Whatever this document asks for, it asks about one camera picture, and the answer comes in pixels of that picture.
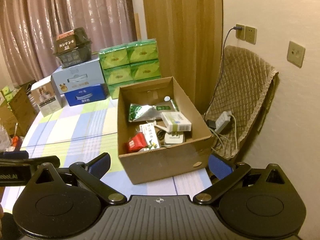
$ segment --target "wooden door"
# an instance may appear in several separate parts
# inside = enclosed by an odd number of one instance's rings
[[[174,76],[200,113],[209,107],[222,44],[222,0],[143,0],[162,76]]]

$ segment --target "blue milk box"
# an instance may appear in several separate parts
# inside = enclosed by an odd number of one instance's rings
[[[52,76],[60,94],[105,82],[98,58],[68,68],[60,66]]]
[[[103,85],[81,88],[64,94],[69,106],[81,105],[106,99]]]

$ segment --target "pink curtain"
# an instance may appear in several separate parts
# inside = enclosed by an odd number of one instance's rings
[[[57,68],[53,41],[84,27],[92,51],[136,40],[132,0],[0,0],[0,38],[13,82],[39,80]]]

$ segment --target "black power cord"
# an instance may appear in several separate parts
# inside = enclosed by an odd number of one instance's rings
[[[216,84],[216,86],[215,86],[215,88],[214,88],[213,96],[212,96],[212,100],[211,100],[211,102],[210,102],[210,104],[209,104],[209,108],[210,108],[210,106],[211,106],[211,104],[212,104],[212,102],[213,102],[213,100],[214,100],[214,96],[215,96],[215,94],[216,94],[217,87],[218,87],[218,85],[219,85],[219,83],[220,83],[220,81],[221,81],[221,79],[222,79],[222,76],[223,76],[223,71],[224,71],[224,47],[225,47],[225,45],[226,45],[226,41],[227,41],[228,35],[229,35],[229,33],[230,33],[232,30],[242,30],[242,27],[234,26],[233,28],[231,28],[231,29],[228,31],[227,36],[226,36],[225,39],[224,39],[223,47],[222,47],[221,64],[220,64],[220,67],[221,67],[221,68],[220,68],[220,70],[221,70],[221,71],[220,71],[220,77],[219,77],[219,80],[218,80],[218,82],[217,82],[217,84]],[[205,116],[207,115],[208,110],[204,113],[204,117],[203,117],[204,121],[206,121],[206,120],[205,120]]]

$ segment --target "red wrapper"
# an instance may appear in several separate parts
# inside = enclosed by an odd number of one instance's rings
[[[146,139],[144,138],[144,135],[142,132],[137,133],[135,136],[133,136],[128,142],[128,153],[134,153],[139,150],[141,150],[144,147],[147,147]]]

